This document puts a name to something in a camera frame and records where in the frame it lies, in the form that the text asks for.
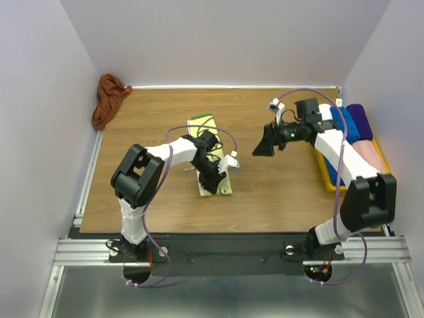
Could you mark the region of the green cream patterned towel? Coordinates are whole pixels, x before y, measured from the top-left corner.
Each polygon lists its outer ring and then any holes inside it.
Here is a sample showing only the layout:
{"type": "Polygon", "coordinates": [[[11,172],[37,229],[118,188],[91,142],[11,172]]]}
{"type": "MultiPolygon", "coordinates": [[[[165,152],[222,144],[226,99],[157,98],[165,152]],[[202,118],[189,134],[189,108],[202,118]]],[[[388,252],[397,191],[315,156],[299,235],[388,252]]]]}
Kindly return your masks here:
{"type": "Polygon", "coordinates": [[[219,131],[214,129],[216,122],[210,113],[191,117],[187,120],[188,132],[193,139],[203,139],[203,147],[193,161],[197,172],[200,196],[232,194],[228,173],[219,171],[223,158],[223,143],[219,131]]]}

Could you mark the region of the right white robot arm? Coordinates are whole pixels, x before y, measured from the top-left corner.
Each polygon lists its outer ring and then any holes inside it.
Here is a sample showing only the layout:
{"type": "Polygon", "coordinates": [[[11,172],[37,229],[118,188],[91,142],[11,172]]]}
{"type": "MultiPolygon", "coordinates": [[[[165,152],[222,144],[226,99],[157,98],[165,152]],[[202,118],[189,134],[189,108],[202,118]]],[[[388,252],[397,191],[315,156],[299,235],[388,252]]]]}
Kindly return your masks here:
{"type": "Polygon", "coordinates": [[[320,258],[337,243],[364,229],[391,223],[395,217],[397,181],[371,166],[343,139],[334,122],[270,123],[264,126],[262,140],[253,150],[255,156],[273,156],[289,142],[304,140],[332,165],[346,186],[342,201],[336,201],[332,219],[312,227],[303,252],[320,258]]]}

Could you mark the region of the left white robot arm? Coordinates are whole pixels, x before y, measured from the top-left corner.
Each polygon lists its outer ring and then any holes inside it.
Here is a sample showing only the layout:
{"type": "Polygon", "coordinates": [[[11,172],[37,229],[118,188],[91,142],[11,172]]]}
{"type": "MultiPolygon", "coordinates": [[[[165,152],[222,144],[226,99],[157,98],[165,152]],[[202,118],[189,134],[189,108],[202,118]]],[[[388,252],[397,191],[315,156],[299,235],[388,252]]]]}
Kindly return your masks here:
{"type": "Polygon", "coordinates": [[[134,144],[129,148],[111,178],[122,215],[120,243],[112,250],[134,261],[148,255],[142,218],[160,187],[160,178],[172,166],[189,162],[197,170],[199,187],[211,195],[219,192],[227,173],[218,160],[207,157],[217,144],[218,138],[204,131],[199,137],[186,134],[169,144],[150,148],[134,144]]]}

